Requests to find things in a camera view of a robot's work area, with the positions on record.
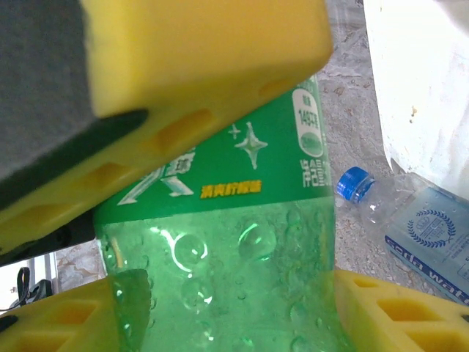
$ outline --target yellow plastic block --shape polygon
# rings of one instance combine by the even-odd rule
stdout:
[[[335,275],[337,310],[359,351],[469,351],[469,307],[349,271]]]
[[[118,287],[124,298],[116,297]],[[0,352],[137,351],[149,300],[147,273],[132,270],[27,304],[3,315],[18,322],[0,332]],[[132,329],[130,342],[123,319]]]
[[[94,110],[147,121],[0,212],[4,253],[316,73],[332,44],[324,0],[81,0]]]

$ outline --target sparkle graphic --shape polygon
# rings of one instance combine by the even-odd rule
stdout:
[[[235,125],[235,124],[232,124],[232,129],[229,130],[228,133],[233,136],[233,139],[236,139],[236,138],[237,138],[237,134],[238,134],[238,133],[241,133],[241,131],[236,128],[236,125]]]
[[[260,141],[256,135],[254,134],[254,130],[252,128],[252,124],[247,122],[246,125],[248,126],[248,132],[246,133],[246,138],[241,143],[235,145],[236,148],[240,148],[245,150],[249,158],[251,159],[251,164],[253,169],[257,169],[257,153],[262,149],[268,146],[269,144],[266,142]]]

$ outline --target water bottle label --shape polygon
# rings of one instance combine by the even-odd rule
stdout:
[[[390,250],[455,301],[469,305],[469,207],[433,188],[422,191],[385,237]]]
[[[97,223],[332,195],[315,78],[104,202]]]

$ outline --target black cable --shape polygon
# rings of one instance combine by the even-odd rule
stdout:
[[[11,309],[14,309],[18,306],[24,306],[26,304],[26,300],[29,297],[29,280],[31,278],[31,272],[29,268],[22,267],[19,272],[18,276],[16,277],[16,285],[18,287],[18,302],[15,305],[8,309],[0,309],[0,312],[8,312]]]

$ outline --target water bottle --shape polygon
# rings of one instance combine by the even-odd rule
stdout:
[[[115,292],[133,350],[354,351],[334,306],[315,78],[104,202],[95,227],[108,273],[148,273],[140,346],[138,320],[119,308],[128,293]]]
[[[337,192],[365,230],[450,299],[469,305],[469,202],[415,173],[376,180],[353,167]]]

